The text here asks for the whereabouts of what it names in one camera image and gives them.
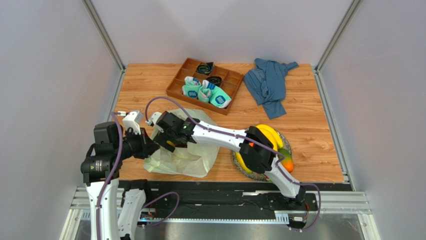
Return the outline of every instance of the banana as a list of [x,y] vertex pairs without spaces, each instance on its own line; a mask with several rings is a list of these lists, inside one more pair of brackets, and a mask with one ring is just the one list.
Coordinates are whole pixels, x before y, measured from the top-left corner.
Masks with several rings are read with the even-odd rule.
[[238,161],[239,165],[241,165],[242,169],[244,169],[244,171],[246,171],[247,173],[251,174],[253,173],[252,170],[250,170],[243,161],[243,157],[241,157],[241,154],[239,152],[235,152],[235,156],[236,156],[236,160]]
[[280,135],[271,126],[268,126],[266,124],[259,124],[259,125],[256,126],[256,128],[258,128],[260,130],[264,129],[264,130],[267,130],[268,132],[270,132],[272,134],[273,138],[275,139],[278,148],[280,149],[280,148],[284,147],[284,143],[283,143],[283,140],[281,139]]
[[273,145],[273,149],[275,151],[278,151],[278,147],[277,147],[277,141],[275,141],[274,136],[272,135],[272,133],[270,133],[268,130],[264,129],[264,128],[259,128],[259,130],[263,133],[263,135],[265,135],[265,137],[272,143]]

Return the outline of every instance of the blue logo on cloth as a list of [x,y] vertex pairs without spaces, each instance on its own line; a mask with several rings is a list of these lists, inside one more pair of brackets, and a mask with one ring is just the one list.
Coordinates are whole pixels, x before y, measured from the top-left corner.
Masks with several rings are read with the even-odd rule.
[[194,91],[194,90],[190,90],[190,91],[188,91],[188,97],[191,97],[191,98],[196,98],[197,97],[197,92],[196,91]]
[[216,103],[223,104],[225,102],[225,98],[223,96],[216,97]]

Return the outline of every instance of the bunch of bananas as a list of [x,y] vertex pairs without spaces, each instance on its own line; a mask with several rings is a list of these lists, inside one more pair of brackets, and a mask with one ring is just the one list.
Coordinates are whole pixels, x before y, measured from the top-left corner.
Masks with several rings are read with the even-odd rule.
[[[293,164],[292,155],[287,149],[283,148],[284,143],[278,132],[275,131],[275,129],[273,129],[271,126],[268,126],[266,124],[259,124],[256,126],[256,128],[258,128],[263,133],[263,135],[265,135],[265,137],[272,143],[273,149],[275,151],[278,151],[285,156],[281,164],[289,173],[291,173],[295,167]],[[247,168],[247,166],[244,164],[243,158],[241,157],[240,153],[236,152],[235,155],[242,169],[244,169],[249,174],[253,173],[253,171]]]

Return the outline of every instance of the wooden table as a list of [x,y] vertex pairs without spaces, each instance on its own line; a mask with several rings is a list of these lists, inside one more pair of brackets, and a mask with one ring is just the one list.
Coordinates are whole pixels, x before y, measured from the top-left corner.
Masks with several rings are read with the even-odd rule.
[[[119,93],[116,111],[144,110],[147,102],[156,96],[166,96],[166,88],[182,64],[129,64]],[[247,63],[218,63],[217,66],[245,74],[253,68]],[[247,87],[242,83],[228,115],[204,109],[219,126],[243,129],[260,123],[281,132],[289,141],[294,161],[291,173],[301,182],[343,182],[342,170],[333,145],[320,94],[309,64],[300,64],[291,70],[286,80],[287,95],[282,104],[286,115],[270,120],[262,106],[257,106]],[[201,109],[179,101],[185,108]],[[163,112],[176,109],[170,101],[154,101],[148,110]],[[152,127],[141,123],[150,135]],[[196,178],[148,172],[144,160],[130,158],[123,162],[120,178],[159,181],[252,181],[232,163],[231,151],[221,147],[214,166],[207,176]]]

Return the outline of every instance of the rolled sock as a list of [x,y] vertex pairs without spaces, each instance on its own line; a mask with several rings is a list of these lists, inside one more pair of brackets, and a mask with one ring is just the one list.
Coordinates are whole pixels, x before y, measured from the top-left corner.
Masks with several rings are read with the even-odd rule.
[[207,80],[202,81],[202,86],[206,89],[211,90],[211,96],[209,101],[214,106],[220,109],[224,109],[228,106],[228,104],[230,104],[231,98],[224,90],[222,90],[222,88],[214,85],[213,83]]
[[183,95],[196,99],[200,88],[201,83],[198,79],[192,76],[185,77],[185,85],[182,86]]
[[198,99],[205,103],[209,102],[211,95],[212,95],[212,90],[210,88],[205,88],[203,85],[198,90]]

